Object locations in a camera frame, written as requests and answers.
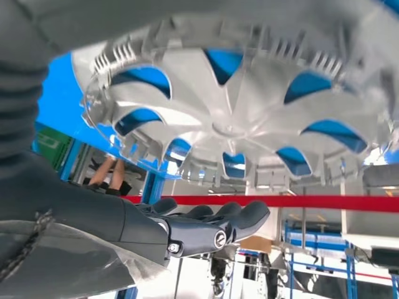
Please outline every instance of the red barrier rope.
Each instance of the red barrier rope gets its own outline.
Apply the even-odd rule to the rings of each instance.
[[[133,203],[140,196],[125,196]],[[269,207],[309,207],[320,209],[342,209],[367,212],[399,213],[399,197],[389,196],[173,196],[178,204],[197,206],[200,204],[221,206],[235,201],[242,206],[261,200]]]

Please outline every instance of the gray robot arm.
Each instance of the gray robot arm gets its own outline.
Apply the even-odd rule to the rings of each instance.
[[[0,267],[29,237],[36,213],[51,211],[54,220],[37,248],[14,275],[0,283],[0,297],[76,298],[134,283],[116,250],[99,246],[85,235],[164,265],[171,255],[218,250],[221,244],[245,237],[264,223],[268,210],[259,203],[256,210],[261,214],[255,217],[248,216],[255,206],[221,216],[165,216],[148,206],[137,207],[61,182],[45,161],[29,150],[34,137],[37,101],[51,59],[171,14],[212,11],[224,3],[0,1]],[[201,236],[200,242],[187,234],[195,235],[196,229]]]

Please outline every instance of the screw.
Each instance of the screw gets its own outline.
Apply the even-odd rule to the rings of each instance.
[[[224,230],[220,230],[215,235],[215,246],[217,249],[221,249],[226,244],[226,234]]]
[[[172,243],[168,247],[168,251],[172,252],[172,254],[177,254],[180,250],[178,244]]]

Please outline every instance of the bare leg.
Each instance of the bare leg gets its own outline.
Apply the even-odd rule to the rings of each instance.
[[[118,159],[110,184],[110,189],[119,190],[125,178],[125,164],[123,160]]]
[[[94,175],[89,181],[88,185],[101,184],[108,174],[108,171],[113,165],[114,160],[112,157],[107,157],[107,159],[101,164]]]

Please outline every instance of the hubcap center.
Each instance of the hubcap center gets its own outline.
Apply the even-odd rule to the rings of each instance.
[[[216,134],[224,138],[240,138],[245,135],[244,130],[233,125],[213,123],[212,128]]]

